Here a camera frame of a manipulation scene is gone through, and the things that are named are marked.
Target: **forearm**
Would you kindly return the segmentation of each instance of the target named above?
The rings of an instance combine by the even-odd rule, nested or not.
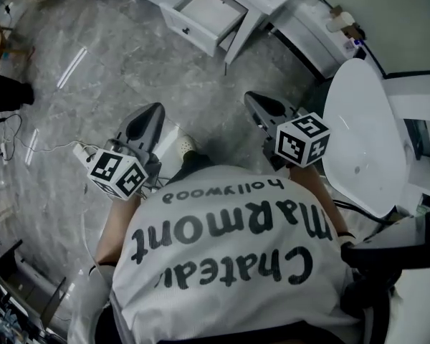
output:
[[[320,180],[320,175],[314,166],[308,166],[306,168],[291,168],[290,180],[300,184],[315,195],[333,223],[337,233],[348,231],[343,216],[339,212],[335,203],[333,203],[330,194],[325,188],[322,180]]]
[[[113,200],[107,223],[103,229],[100,241],[95,252],[95,261],[98,264],[116,263],[120,259],[124,238],[129,223],[140,206],[140,197],[134,195],[128,201]]]

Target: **black pants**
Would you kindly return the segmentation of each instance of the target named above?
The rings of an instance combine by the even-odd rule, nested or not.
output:
[[[194,150],[190,150],[183,157],[183,164],[181,165],[180,171],[177,172],[177,174],[167,183],[167,185],[170,185],[173,182],[181,181],[194,172],[212,166],[215,166],[215,163],[212,162],[208,156],[199,154]]]
[[[0,75],[0,112],[15,111],[23,104],[32,104],[34,93],[29,84]]]

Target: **white cup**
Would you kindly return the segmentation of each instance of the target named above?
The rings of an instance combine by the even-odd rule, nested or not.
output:
[[[354,18],[348,12],[343,11],[340,15],[327,23],[327,29],[330,32],[337,32],[342,28],[351,26],[354,23]]]

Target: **black cable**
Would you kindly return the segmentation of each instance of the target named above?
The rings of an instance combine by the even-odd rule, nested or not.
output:
[[[11,159],[13,159],[14,151],[16,150],[16,136],[17,136],[17,133],[19,132],[19,130],[21,129],[21,126],[22,126],[22,117],[19,113],[13,113],[13,115],[8,116],[7,118],[0,118],[0,123],[4,123],[6,120],[8,120],[9,118],[12,118],[14,116],[17,116],[20,119],[19,127],[17,128],[16,132],[13,134],[13,151],[11,153],[11,157],[9,157],[8,159],[5,159],[3,157],[3,153],[0,149],[0,157],[2,157],[4,159],[4,161],[10,161]]]
[[[346,203],[345,201],[341,201],[341,200],[333,200],[333,201],[338,208],[356,211],[359,214],[366,216],[366,218],[369,218],[372,221],[375,221],[376,223],[382,224],[383,226],[391,226],[392,224],[395,223],[394,221],[386,221],[385,219],[378,218],[377,216],[371,215],[367,211],[364,211],[362,208],[359,208],[356,205]]]

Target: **sleeve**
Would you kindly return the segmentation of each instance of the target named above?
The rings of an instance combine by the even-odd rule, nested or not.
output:
[[[83,286],[78,290],[77,304],[72,313],[68,332],[69,344],[94,344],[95,329],[100,314],[108,302],[115,267],[94,267]]]

